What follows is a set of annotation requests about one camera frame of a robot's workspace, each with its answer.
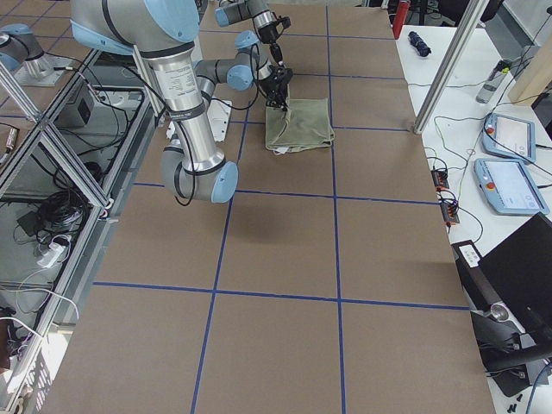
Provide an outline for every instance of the brown cardboard surface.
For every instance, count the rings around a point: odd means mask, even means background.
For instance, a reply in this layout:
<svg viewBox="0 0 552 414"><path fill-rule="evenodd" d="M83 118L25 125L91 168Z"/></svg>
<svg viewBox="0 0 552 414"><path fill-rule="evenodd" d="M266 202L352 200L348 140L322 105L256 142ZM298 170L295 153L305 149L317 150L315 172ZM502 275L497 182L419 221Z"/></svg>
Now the brown cardboard surface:
<svg viewBox="0 0 552 414"><path fill-rule="evenodd" d="M276 155L265 147L265 126L248 125L240 159L243 190L331 195L329 148Z"/></svg>
<svg viewBox="0 0 552 414"><path fill-rule="evenodd" d="M330 36L392 39L387 10L377 7L328 7Z"/></svg>
<svg viewBox="0 0 552 414"><path fill-rule="evenodd" d="M224 151L226 160L234 162L237 160L240 143L242 141L242 130L243 124L231 123L227 130L224 142L218 142L216 144ZM166 127L156 129L155 134L149 143L149 147L147 148L144 161L142 162L140 170L136 175L135 182L163 184L160 171L161 155L163 154L163 148L168 143L169 140L166 138Z"/></svg>
<svg viewBox="0 0 552 414"><path fill-rule="evenodd" d="M334 297L333 217L330 199L237 194L219 287Z"/></svg>
<svg viewBox="0 0 552 414"><path fill-rule="evenodd" d="M343 305L348 414L494 413L467 311Z"/></svg>
<svg viewBox="0 0 552 414"><path fill-rule="evenodd" d="M437 200L420 135L340 129L335 152L340 196Z"/></svg>
<svg viewBox="0 0 552 414"><path fill-rule="evenodd" d="M284 62L294 73L328 74L328 40L323 37L285 36L279 41Z"/></svg>
<svg viewBox="0 0 552 414"><path fill-rule="evenodd" d="M329 46L332 75L404 78L395 41L331 38Z"/></svg>
<svg viewBox="0 0 552 414"><path fill-rule="evenodd" d="M182 207L164 188L135 186L97 279L211 288L227 209Z"/></svg>
<svg viewBox="0 0 552 414"><path fill-rule="evenodd" d="M94 287L43 414L190 410L210 295Z"/></svg>
<svg viewBox="0 0 552 414"><path fill-rule="evenodd" d="M341 412L336 304L216 298L197 414Z"/></svg>
<svg viewBox="0 0 552 414"><path fill-rule="evenodd" d="M466 306L438 206L337 206L344 298Z"/></svg>
<svg viewBox="0 0 552 414"><path fill-rule="evenodd" d="M334 126L409 129L416 119L404 80L332 78Z"/></svg>
<svg viewBox="0 0 552 414"><path fill-rule="evenodd" d="M20 2L21 0L2 0L2 2L0 3L0 17L9 13Z"/></svg>

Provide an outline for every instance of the red object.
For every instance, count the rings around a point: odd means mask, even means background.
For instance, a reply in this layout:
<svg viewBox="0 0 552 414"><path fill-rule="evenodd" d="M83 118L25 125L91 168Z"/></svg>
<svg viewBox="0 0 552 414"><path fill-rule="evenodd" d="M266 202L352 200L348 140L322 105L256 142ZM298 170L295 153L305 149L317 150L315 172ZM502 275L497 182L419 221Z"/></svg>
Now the red object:
<svg viewBox="0 0 552 414"><path fill-rule="evenodd" d="M397 14L393 19L393 35L395 40L400 36L400 31L403 29L403 25L406 21L406 15L408 15L408 9L411 7L411 2L408 0L401 0L398 2Z"/></svg>

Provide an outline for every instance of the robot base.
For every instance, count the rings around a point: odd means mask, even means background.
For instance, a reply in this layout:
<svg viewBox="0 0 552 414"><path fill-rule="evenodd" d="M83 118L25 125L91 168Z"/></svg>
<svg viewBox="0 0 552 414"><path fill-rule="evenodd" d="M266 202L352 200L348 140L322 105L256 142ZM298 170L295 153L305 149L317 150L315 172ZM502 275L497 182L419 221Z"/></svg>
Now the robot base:
<svg viewBox="0 0 552 414"><path fill-rule="evenodd" d="M54 67L65 67L72 63L71 59L58 58L57 56L49 56ZM52 74L42 79L33 78L29 75L25 66L22 66L15 74L15 78L21 86L40 86L40 87L53 87L56 86L60 78L66 71L53 71Z"/></svg>

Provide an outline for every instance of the blue joint cap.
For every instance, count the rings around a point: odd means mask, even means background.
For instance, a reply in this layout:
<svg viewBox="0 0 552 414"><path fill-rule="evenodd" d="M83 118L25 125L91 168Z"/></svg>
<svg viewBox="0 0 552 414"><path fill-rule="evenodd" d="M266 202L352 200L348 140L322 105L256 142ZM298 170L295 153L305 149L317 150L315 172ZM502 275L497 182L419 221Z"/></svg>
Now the blue joint cap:
<svg viewBox="0 0 552 414"><path fill-rule="evenodd" d="M0 28L0 31L6 32L9 35L31 35L33 31L29 26L23 23L14 23Z"/></svg>
<svg viewBox="0 0 552 414"><path fill-rule="evenodd" d="M215 18L216 22L221 28L226 28L230 25L230 22L228 20L228 16L226 16L226 12L222 7L219 7L215 10Z"/></svg>
<svg viewBox="0 0 552 414"><path fill-rule="evenodd" d="M89 28L86 28L73 20L71 20L71 26L72 36L75 38L75 41L81 45L85 45L92 49L102 50L104 52L123 54L126 56L131 56L134 52L132 47L123 45L118 41L114 41L113 39L90 30Z"/></svg>
<svg viewBox="0 0 552 414"><path fill-rule="evenodd" d="M259 43L259 38L251 30L241 32L234 41L234 46L237 50L249 49L255 43Z"/></svg>
<svg viewBox="0 0 552 414"><path fill-rule="evenodd" d="M224 164L218 172L210 194L212 203L226 203L234 196L235 188L238 186L238 166L229 161Z"/></svg>
<svg viewBox="0 0 552 414"><path fill-rule="evenodd" d="M21 63L19 63L17 60L6 53L0 53L0 62L2 62L3 65L6 66L6 69L8 69L10 72L13 72L15 69L21 66Z"/></svg>
<svg viewBox="0 0 552 414"><path fill-rule="evenodd" d="M245 91L253 83L251 68L245 65L232 66L226 75L228 85L236 91Z"/></svg>

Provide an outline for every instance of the table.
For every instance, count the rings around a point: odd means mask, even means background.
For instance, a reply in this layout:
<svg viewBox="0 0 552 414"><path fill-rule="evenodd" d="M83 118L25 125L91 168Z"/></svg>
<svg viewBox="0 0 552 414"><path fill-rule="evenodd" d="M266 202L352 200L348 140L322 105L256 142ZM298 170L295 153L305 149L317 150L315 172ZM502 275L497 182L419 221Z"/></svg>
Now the table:
<svg viewBox="0 0 552 414"><path fill-rule="evenodd" d="M251 23L212 11L204 57L230 57ZM386 12L274 11L291 95L329 97L335 146L276 156L264 104L234 111L235 197L183 210L159 131L42 412L492 412Z"/></svg>
<svg viewBox="0 0 552 414"><path fill-rule="evenodd" d="M426 41L428 46L430 46L432 53L428 58L421 58L418 56L415 49L410 45L408 34L411 30L416 31ZM409 83L411 101L416 112L418 112L422 105L429 87L412 84L427 85L432 82L454 33L455 28L403 27L401 36L397 41L397 48L402 66L405 70L405 78ZM502 58L492 44L491 39L486 34L486 31L483 28L477 28L458 66L455 68L448 85L478 84L488 76L488 73L496 66L496 63L500 59ZM505 87L508 86L510 89L513 86L513 83L508 85L510 81L511 75L509 74L493 96L491 102L487 104L477 103L475 101L475 96L481 85L462 88L448 87L443 93L441 101L437 105L433 116L482 118L496 105ZM501 102L510 102L507 92ZM531 120L535 123L536 142L543 145L550 145L548 134L536 118L530 106L505 104L500 105L496 109L496 112ZM492 208L487 204L481 194L474 174L474 160L478 158L498 158L486 154L483 151L480 141L477 141L481 131L482 121L467 120L455 122L446 119L438 119L437 122L449 148L464 156L468 156L468 149L474 148L474 155L469 161L467 173L462 184L460 206L470 211L481 220L484 226L484 233L476 246L479 251L485 255L529 218L527 216L499 216L493 212ZM426 146L426 153L428 156L434 155L433 151L429 149L433 148L436 150L437 156L447 162L448 166L463 166L464 162L462 160L443 148L442 140L433 122L430 122L423 132L423 144ZM552 152L537 150L536 163L552 171ZM531 176L538 185L550 182L550 176L540 172L535 169L535 167L529 166L529 170ZM459 193L461 175L462 171L449 172L448 181L451 186L451 191L456 195ZM541 190L541 193L547 204L552 205L552 191L544 189ZM461 223L453 226L450 230L450 242L461 242L469 239L475 240L480 231L478 223L463 211L460 211L459 216ZM508 406L512 404L512 401L517 403L517 401L513 400L514 398L505 398L491 380L490 387L492 388L497 412L506 410ZM545 410L542 412L547 412L545 407L550 407L552 404L552 392L547 393L545 390L539 389L537 396L541 399L541 407ZM518 409L524 410L522 404L526 404L526 400L521 404L518 403L518 405L520 405ZM533 412L540 412L537 407L538 405L534 407L535 411Z"/></svg>

